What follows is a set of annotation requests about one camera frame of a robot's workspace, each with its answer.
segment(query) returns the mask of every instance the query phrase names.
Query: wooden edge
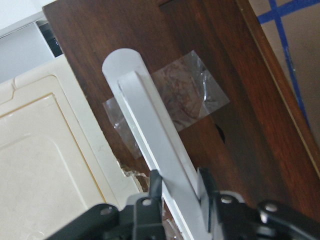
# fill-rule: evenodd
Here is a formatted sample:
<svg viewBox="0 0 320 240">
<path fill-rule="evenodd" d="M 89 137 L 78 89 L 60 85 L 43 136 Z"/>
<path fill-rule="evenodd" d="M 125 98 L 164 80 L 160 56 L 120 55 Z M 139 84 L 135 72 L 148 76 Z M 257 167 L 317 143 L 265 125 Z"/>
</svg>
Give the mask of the wooden edge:
<svg viewBox="0 0 320 240">
<path fill-rule="evenodd" d="M 288 114 L 301 138 L 315 171 L 320 178 L 320 151 L 298 106 L 296 98 L 289 86 L 286 76 L 272 50 L 266 35 L 249 3 L 249 0 L 236 0 L 250 33 L 264 59 L 272 79 L 281 95 Z"/>
</svg>

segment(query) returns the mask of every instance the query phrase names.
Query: blue tape cross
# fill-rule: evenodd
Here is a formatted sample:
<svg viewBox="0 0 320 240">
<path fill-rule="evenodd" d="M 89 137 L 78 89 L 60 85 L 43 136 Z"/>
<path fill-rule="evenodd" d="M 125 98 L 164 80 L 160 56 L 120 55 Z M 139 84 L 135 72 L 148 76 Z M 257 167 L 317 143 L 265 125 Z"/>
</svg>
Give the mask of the blue tape cross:
<svg viewBox="0 0 320 240">
<path fill-rule="evenodd" d="M 290 56 L 289 52 L 289 45 L 288 45 L 288 40 L 286 37 L 285 29 L 282 24 L 281 17 L 288 15 L 292 12 L 295 12 L 297 10 L 312 6 L 314 4 L 320 3 L 320 0 L 292 0 L 286 4 L 283 4 L 281 6 L 277 6 L 276 0 L 269 0 L 269 4 L 271 7 L 271 11 L 268 11 L 260 16 L 258 16 L 258 20 L 260 24 L 267 23 L 271 20 L 274 20 L 281 44 L 282 44 L 282 49 L 285 57 L 285 62 L 288 67 L 289 73 L 290 73 L 290 78 L 293 86 L 293 90 L 296 96 L 297 103 L 302 111 L 302 114 L 306 120 L 306 123 L 309 125 L 308 117 L 307 117 L 307 112 L 305 109 L 304 102 L 302 100 L 302 96 L 300 93 L 297 77 L 295 74 L 295 69 L 292 63 L 292 59 Z"/>
</svg>

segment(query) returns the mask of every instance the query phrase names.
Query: dark brown wood surface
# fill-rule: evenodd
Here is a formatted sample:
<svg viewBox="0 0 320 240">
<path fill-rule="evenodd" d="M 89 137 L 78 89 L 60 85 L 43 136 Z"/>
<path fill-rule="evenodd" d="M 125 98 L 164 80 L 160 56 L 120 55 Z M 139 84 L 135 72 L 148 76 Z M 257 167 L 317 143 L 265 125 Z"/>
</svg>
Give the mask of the dark brown wood surface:
<svg viewBox="0 0 320 240">
<path fill-rule="evenodd" d="M 236 1 L 58 0 L 44 13 L 122 164 L 148 172 L 109 123 L 103 102 L 113 95 L 101 71 L 104 59 L 132 48 L 153 73 L 195 50 L 230 103 L 180 132 L 194 166 L 208 167 L 221 189 L 239 192 L 251 206 L 278 200 L 320 222 L 312 162 L 319 161 L 319 150 L 307 148 L 288 106 L 297 109 L 296 103 L 279 92 Z"/>
</svg>

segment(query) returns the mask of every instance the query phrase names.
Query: wooden panel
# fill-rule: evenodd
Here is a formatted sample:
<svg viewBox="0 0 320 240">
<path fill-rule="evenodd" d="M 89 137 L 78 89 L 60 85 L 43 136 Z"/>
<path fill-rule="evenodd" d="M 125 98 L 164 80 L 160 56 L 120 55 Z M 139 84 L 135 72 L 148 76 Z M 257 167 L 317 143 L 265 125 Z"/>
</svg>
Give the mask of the wooden panel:
<svg viewBox="0 0 320 240">
<path fill-rule="evenodd" d="M 195 50 L 230 103 L 180 133 L 194 166 L 209 167 L 221 188 L 251 206 L 280 200 L 320 220 L 317 173 L 235 1 L 59 0 L 44 12 L 121 163 L 147 170 L 108 121 L 102 102 L 112 93 L 103 60 L 117 48 L 133 48 L 153 73 Z"/>
</svg>

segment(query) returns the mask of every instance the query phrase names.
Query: plastic sheet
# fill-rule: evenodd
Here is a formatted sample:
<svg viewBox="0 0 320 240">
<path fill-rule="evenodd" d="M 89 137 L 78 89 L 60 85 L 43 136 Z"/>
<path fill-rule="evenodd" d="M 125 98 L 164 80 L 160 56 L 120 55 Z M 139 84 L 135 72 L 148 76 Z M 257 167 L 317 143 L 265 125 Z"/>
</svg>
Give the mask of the plastic sheet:
<svg viewBox="0 0 320 240">
<path fill-rule="evenodd" d="M 152 80 L 179 132 L 229 102 L 195 51 L 154 72 Z M 135 159 L 138 144 L 114 98 L 104 103 L 108 118 Z"/>
</svg>

